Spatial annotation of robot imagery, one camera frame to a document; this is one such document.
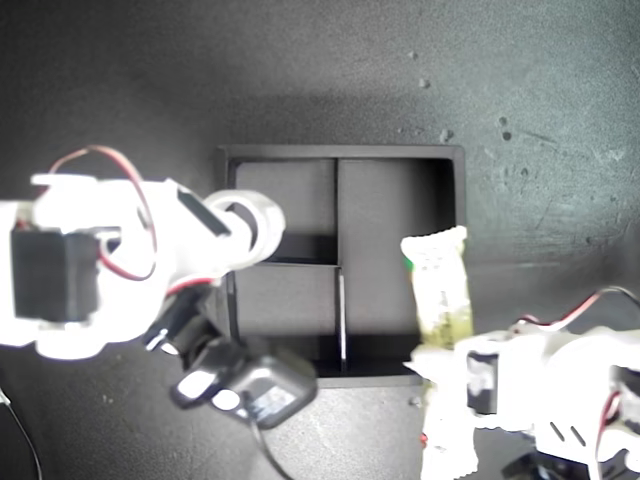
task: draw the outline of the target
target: wrapped snack bar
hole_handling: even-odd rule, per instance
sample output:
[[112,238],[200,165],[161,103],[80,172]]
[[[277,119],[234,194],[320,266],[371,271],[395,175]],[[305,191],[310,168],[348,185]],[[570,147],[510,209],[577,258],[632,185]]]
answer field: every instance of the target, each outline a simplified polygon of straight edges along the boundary
[[452,349],[456,342],[473,334],[462,258],[466,237],[466,228],[458,226],[424,237],[408,237],[401,243],[411,274],[422,337],[407,367],[433,381],[424,393],[423,432],[427,442],[422,479],[453,480],[475,472],[478,467],[471,413],[465,402],[452,401],[466,395],[450,391],[459,388],[453,381]]

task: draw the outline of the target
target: black wire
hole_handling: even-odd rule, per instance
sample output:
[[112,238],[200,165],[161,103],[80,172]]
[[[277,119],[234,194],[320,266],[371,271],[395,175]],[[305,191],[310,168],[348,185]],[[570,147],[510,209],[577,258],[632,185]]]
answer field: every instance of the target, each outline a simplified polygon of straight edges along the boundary
[[244,403],[244,409],[247,412],[247,417],[249,418],[249,426],[251,427],[251,433],[253,434],[253,438],[256,441],[258,449],[260,450],[260,452],[262,452],[262,455],[264,455],[264,457],[271,464],[273,469],[276,472],[278,472],[282,478],[284,478],[285,480],[294,480],[293,477],[289,475],[284,468],[282,468],[282,465],[280,465],[280,463],[275,459],[275,457],[271,453],[271,450],[267,445],[267,441],[264,438],[264,434],[260,429],[260,426],[258,425],[258,420],[256,419],[255,415],[249,408],[249,400],[246,394],[244,395],[243,403]]
[[27,441],[27,444],[29,445],[29,449],[31,450],[31,455],[33,456],[33,461],[36,464],[36,471],[38,472],[38,480],[42,480],[42,466],[40,465],[40,457],[38,457],[38,452],[36,451],[36,448],[34,447],[33,442],[31,441],[31,437],[29,437],[29,434],[27,433],[25,428],[22,426],[22,422],[20,421],[20,418],[18,418],[18,415],[16,415],[16,412],[13,410],[13,407],[9,404],[5,404],[5,405],[9,409],[9,413],[11,413],[13,420],[16,422],[16,425],[18,425],[18,428],[20,429],[22,436],[24,437],[24,439]]

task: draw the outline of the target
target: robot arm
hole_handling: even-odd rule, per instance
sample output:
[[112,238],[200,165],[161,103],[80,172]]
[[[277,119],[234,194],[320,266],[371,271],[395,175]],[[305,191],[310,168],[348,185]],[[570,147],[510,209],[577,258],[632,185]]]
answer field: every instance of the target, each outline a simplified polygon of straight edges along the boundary
[[[447,428],[522,432],[539,452],[586,464],[592,480],[601,478],[599,462],[627,450],[626,466],[640,472],[640,331],[597,327],[575,335],[564,329],[570,322],[525,320],[460,341],[454,351],[415,352],[411,366],[434,381],[434,395],[448,396]],[[468,440],[446,447],[475,459]]]
[[[86,358],[143,334],[167,291],[219,281],[269,257],[282,210],[258,192],[220,191],[204,201],[172,180],[144,182],[121,154],[88,147],[123,166],[128,180],[35,175],[34,202],[0,202],[0,343],[35,342],[44,356]],[[241,204],[253,216],[229,211]]]

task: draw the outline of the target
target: dark gray table surface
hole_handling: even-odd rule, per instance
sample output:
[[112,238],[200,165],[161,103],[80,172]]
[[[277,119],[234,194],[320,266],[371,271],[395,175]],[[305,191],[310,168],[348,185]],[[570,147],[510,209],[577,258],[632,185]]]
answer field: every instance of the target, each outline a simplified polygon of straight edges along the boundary
[[[557,315],[604,283],[640,285],[640,2],[2,6],[3,198],[29,195],[31,173],[86,143],[206,194],[216,145],[435,144],[450,130],[467,153],[477,330]],[[610,299],[582,325],[634,315]],[[277,478],[241,425],[173,408],[178,373],[135,343],[75,363],[0,349],[0,385],[47,480]],[[415,479],[415,394],[322,391],[269,440],[300,480]],[[0,428],[0,478],[32,478],[2,411]],[[474,478],[499,478],[527,448],[514,438],[481,432]]]

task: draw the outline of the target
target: red wire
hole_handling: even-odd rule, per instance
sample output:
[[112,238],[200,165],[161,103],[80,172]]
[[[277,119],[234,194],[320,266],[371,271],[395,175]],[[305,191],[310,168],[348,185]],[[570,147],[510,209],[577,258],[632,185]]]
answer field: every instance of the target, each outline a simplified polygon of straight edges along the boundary
[[518,321],[525,322],[525,323],[532,323],[539,327],[551,327],[551,326],[558,326],[558,324],[562,324],[559,326],[559,328],[564,328],[567,325],[569,325],[571,322],[573,322],[576,318],[578,318],[580,315],[582,315],[584,312],[586,312],[589,308],[591,308],[591,306],[594,303],[596,303],[602,297],[602,295],[609,292],[622,293],[626,295],[627,298],[629,298],[634,304],[636,304],[636,306],[640,306],[640,300],[638,300],[638,298],[633,293],[631,293],[630,291],[622,287],[611,286],[611,287],[601,288],[600,290],[592,293],[585,300],[583,300],[582,303],[580,303],[576,308],[571,310],[562,318],[555,320],[553,322],[543,323],[533,315],[523,315],[518,319]]
[[609,419],[609,412],[611,411],[611,406],[616,398],[620,396],[620,392],[612,392],[608,397],[607,401],[604,404],[604,408],[602,409],[602,415],[600,415],[600,427],[598,429],[598,437],[596,438],[596,460],[598,459],[598,450],[600,448],[600,440],[602,440],[602,433],[604,432],[605,427],[607,426],[607,420]]
[[183,289],[185,289],[187,287],[192,287],[194,285],[203,285],[203,284],[211,283],[214,280],[215,280],[214,278],[202,277],[202,278],[192,278],[192,279],[189,279],[189,280],[185,280],[184,282],[178,282],[177,284],[175,284],[171,288],[169,288],[169,290],[167,290],[167,293],[166,293],[165,296],[170,297],[171,295],[174,295],[174,294],[178,293],[180,290],[183,290]]
[[156,257],[158,254],[158,237],[156,233],[155,223],[151,215],[151,207],[149,206],[149,202],[147,202],[147,197],[145,196],[142,190],[142,185],[141,185],[143,181],[142,176],[140,175],[140,173],[138,173],[138,170],[136,170],[136,167],[129,161],[129,159],[125,157],[122,153],[118,152],[113,148],[105,147],[102,145],[88,145],[85,148],[76,150],[75,152],[72,152],[69,155],[66,155],[56,160],[53,163],[53,165],[51,165],[51,168],[49,169],[49,173],[56,173],[58,169],[65,163],[71,160],[75,160],[76,158],[83,157],[91,152],[101,153],[102,155],[112,160],[116,165],[118,165],[118,167],[120,167],[120,169],[125,173],[129,181],[133,185],[133,188],[136,190],[136,193],[140,198],[140,203],[142,203],[142,206],[144,207],[144,210],[145,210],[146,220],[148,222],[147,229],[151,234],[151,242],[153,245],[153,257],[154,257],[151,268],[149,269],[149,272],[146,275],[137,275],[137,274],[131,273],[125,268],[117,265],[115,262],[111,260],[108,252],[102,245],[100,247],[100,253],[99,253],[100,261],[105,267],[107,267],[113,273],[123,278],[126,278],[127,280],[134,280],[138,282],[147,280],[148,278],[151,277],[151,275],[153,275],[153,272],[155,272],[155,269],[156,269]]

